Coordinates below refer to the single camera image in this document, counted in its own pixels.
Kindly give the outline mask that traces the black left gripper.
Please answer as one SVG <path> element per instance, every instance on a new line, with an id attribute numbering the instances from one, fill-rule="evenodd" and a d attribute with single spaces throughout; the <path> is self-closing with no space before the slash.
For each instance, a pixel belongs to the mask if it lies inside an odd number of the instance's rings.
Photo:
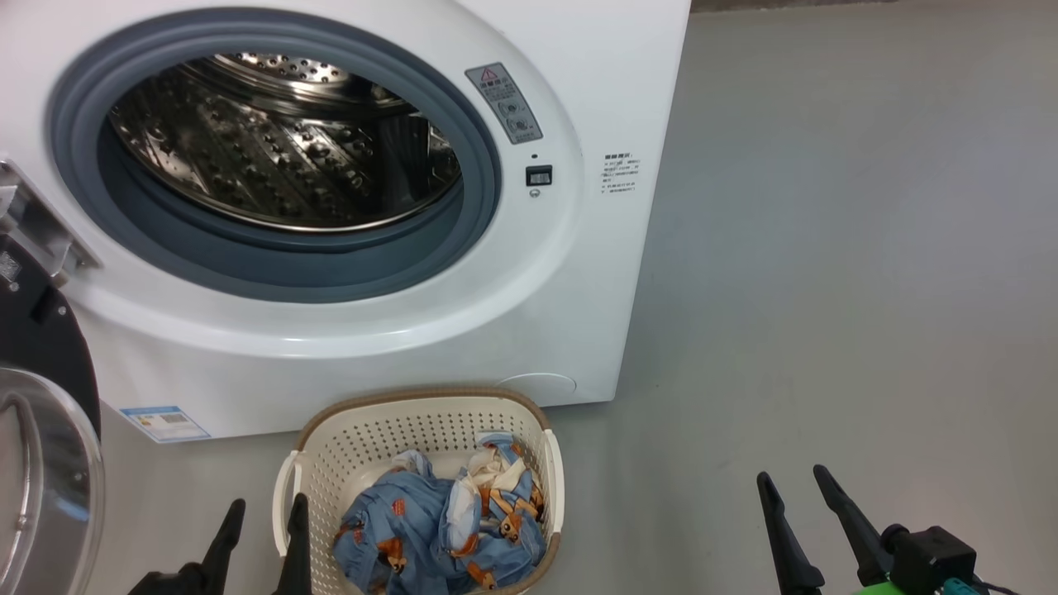
<path id="1" fill-rule="evenodd" d="M 245 500 L 236 498 L 208 546 L 201 565 L 185 564 L 174 573 L 151 571 L 136 581 L 129 595 L 223 594 L 231 554 L 241 541 Z M 284 557 L 277 595 L 312 594 L 311 546 L 307 497 L 293 500 L 287 524 L 288 549 Z"/>

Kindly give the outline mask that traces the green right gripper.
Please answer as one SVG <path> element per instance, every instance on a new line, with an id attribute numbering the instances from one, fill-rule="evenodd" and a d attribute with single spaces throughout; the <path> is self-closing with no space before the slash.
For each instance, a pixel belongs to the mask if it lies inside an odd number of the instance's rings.
<path id="1" fill-rule="evenodd" d="M 865 513 L 849 497 L 823 464 L 813 466 L 813 477 L 825 504 L 838 517 L 857 563 L 857 578 L 863 585 L 856 595 L 904 595 L 889 580 L 893 556 L 884 551 L 880 531 L 873 527 Z M 785 516 L 785 504 L 767 472 L 756 475 L 756 487 L 770 540 L 772 564 L 779 594 L 821 594 L 825 579 L 808 561 Z"/>

